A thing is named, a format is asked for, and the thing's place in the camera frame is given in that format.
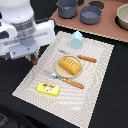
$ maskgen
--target butter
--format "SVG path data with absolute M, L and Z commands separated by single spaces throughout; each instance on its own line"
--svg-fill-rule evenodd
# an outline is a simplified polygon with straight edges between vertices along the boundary
M 59 62 L 59 66 L 71 73 L 72 75 L 76 75 L 82 69 L 82 66 L 78 63 L 74 62 L 68 57 L 65 57 L 63 60 Z
M 37 87 L 37 92 L 52 95 L 52 96 L 58 96 L 60 87 L 46 84 L 46 83 L 39 83 Z

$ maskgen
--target silver fork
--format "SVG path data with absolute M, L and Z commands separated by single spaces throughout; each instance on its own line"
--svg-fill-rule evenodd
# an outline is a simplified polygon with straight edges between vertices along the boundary
M 84 86 L 83 86 L 82 84 L 77 83 L 77 82 L 74 82 L 74 81 L 69 80 L 69 79 L 67 79 L 67 78 L 60 77 L 60 76 L 58 76 L 57 74 L 52 73 L 52 72 L 50 72 L 50 71 L 48 71 L 48 70 L 44 70 L 44 71 L 43 71 L 43 74 L 44 74 L 45 76 L 48 76 L 48 77 L 52 78 L 52 79 L 60 79 L 60 80 L 64 81 L 65 83 L 71 84 L 71 85 L 76 86 L 76 87 L 78 87 L 78 88 L 81 88 L 81 89 L 84 88 Z

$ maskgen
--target bowl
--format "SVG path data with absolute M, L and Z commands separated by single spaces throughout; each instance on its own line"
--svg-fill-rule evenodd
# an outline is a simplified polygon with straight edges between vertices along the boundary
M 128 4 L 122 5 L 117 9 L 119 24 L 125 30 L 128 30 Z

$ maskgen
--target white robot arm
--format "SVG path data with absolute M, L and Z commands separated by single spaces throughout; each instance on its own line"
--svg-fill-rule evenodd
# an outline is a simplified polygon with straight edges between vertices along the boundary
M 0 0 L 0 11 L 0 33 L 9 34 L 9 38 L 0 39 L 0 56 L 10 54 L 11 59 L 27 56 L 29 61 L 37 60 L 38 48 L 56 40 L 55 22 L 49 19 L 36 24 L 30 0 Z

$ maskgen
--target bread loaf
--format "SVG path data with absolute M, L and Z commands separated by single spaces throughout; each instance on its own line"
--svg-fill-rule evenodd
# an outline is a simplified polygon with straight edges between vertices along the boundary
M 71 73 L 72 75 L 76 75 L 82 69 L 82 66 L 73 60 L 65 57 L 63 60 L 59 62 L 59 66 Z

